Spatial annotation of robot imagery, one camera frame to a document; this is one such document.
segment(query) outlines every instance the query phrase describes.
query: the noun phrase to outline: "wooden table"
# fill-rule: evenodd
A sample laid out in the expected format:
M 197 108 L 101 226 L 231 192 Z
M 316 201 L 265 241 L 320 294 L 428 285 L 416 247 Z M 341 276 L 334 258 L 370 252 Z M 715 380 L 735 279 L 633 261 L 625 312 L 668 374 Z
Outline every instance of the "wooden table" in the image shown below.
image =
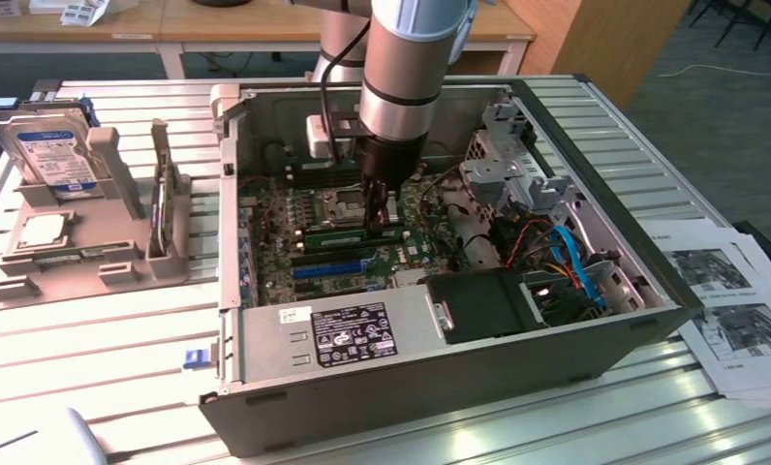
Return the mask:
M 0 18 L 0 53 L 151 52 L 167 78 L 182 79 L 185 52 L 318 51 L 321 14 L 284 0 L 210 8 L 190 0 L 142 0 L 93 27 L 61 26 L 58 15 Z M 516 75 L 535 32 L 508 5 L 481 1 L 460 72 Z

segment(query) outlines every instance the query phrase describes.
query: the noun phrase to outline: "slotted metal table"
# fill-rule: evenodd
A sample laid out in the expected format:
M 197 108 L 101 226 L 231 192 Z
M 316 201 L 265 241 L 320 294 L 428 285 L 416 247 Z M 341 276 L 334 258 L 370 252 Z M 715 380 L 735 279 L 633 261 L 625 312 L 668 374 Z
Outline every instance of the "slotted metal table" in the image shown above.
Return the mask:
M 771 464 L 771 410 L 716 394 L 677 335 L 637 349 L 597 380 L 262 457 L 230 457 L 191 404 L 214 386 L 214 372 L 182 372 L 185 348 L 218 334 L 219 151 L 209 93 L 221 82 L 62 85 L 59 96 L 90 97 L 102 124 L 118 129 L 134 176 L 149 176 L 155 161 L 150 120 L 170 121 L 174 159 L 193 176 L 191 279 L 170 289 L 0 311 L 0 422 L 67 405 L 89 421 L 110 462 L 130 465 Z M 636 218 L 709 217 L 727 225 L 593 85 L 571 76 L 527 82 Z M 561 173 L 549 147 L 540 148 Z M 18 183 L 3 156 L 0 254 L 18 217 Z

